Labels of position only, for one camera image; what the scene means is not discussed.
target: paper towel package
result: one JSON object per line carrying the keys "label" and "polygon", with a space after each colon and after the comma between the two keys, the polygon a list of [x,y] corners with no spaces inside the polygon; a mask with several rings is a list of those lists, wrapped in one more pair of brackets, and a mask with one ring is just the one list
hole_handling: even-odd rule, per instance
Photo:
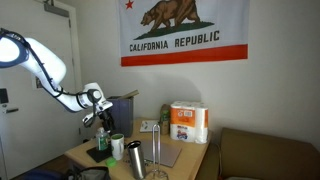
{"label": "paper towel package", "polygon": [[171,104],[170,137],[203,144],[208,136],[208,108],[201,102],[175,101]]}

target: metal cup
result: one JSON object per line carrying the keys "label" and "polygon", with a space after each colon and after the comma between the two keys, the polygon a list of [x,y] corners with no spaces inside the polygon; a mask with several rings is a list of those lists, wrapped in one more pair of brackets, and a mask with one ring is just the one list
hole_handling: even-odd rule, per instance
{"label": "metal cup", "polygon": [[146,176],[146,167],[144,164],[141,141],[132,141],[128,144],[128,154],[130,157],[133,177],[135,179],[144,179]]}

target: brown couch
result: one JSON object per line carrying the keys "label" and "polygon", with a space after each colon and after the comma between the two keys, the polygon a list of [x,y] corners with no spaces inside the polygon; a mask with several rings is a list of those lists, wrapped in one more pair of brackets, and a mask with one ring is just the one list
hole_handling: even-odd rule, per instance
{"label": "brown couch", "polygon": [[223,128],[220,148],[209,145],[196,179],[219,177],[320,180],[320,153],[310,143]]}

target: wooden table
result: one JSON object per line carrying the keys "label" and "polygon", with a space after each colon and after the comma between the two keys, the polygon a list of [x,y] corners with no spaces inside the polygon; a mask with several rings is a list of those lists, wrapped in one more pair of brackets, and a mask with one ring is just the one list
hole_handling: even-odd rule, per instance
{"label": "wooden table", "polygon": [[[125,139],[126,144],[133,140],[152,140],[152,133],[139,132],[142,120],[146,119],[140,118],[134,121],[133,134],[130,138]],[[195,179],[202,159],[208,148],[208,144],[211,140],[211,135],[212,132],[209,131],[208,141],[206,144],[187,143],[180,140],[173,140],[170,138],[170,135],[161,135],[162,143],[179,146],[182,149],[177,161],[175,162],[175,165],[172,168],[161,165],[160,169],[168,173],[169,179]],[[95,140],[91,140],[73,149],[68,150],[67,152],[65,152],[65,155],[69,158],[72,165],[78,167],[86,168],[92,166],[105,166],[105,161],[96,163],[86,153],[88,149],[95,147],[95,145]],[[127,162],[127,160],[129,160],[129,155],[127,151],[125,151],[123,159],[117,161],[116,166],[109,168],[112,180],[134,180],[130,164]],[[152,168],[152,164],[146,166],[147,173],[151,171]]]}

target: robotic arm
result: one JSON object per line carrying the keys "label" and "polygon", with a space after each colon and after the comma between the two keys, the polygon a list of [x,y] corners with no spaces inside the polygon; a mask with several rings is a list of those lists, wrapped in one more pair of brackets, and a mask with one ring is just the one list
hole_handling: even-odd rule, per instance
{"label": "robotic arm", "polygon": [[104,121],[106,131],[114,129],[108,111],[112,103],[105,99],[97,83],[86,84],[84,90],[76,94],[66,92],[59,85],[66,74],[66,66],[60,58],[38,41],[1,28],[0,68],[16,65],[23,66],[37,76],[44,89],[68,111],[78,112],[93,107],[92,113],[82,120],[86,127],[90,127],[98,115]]}

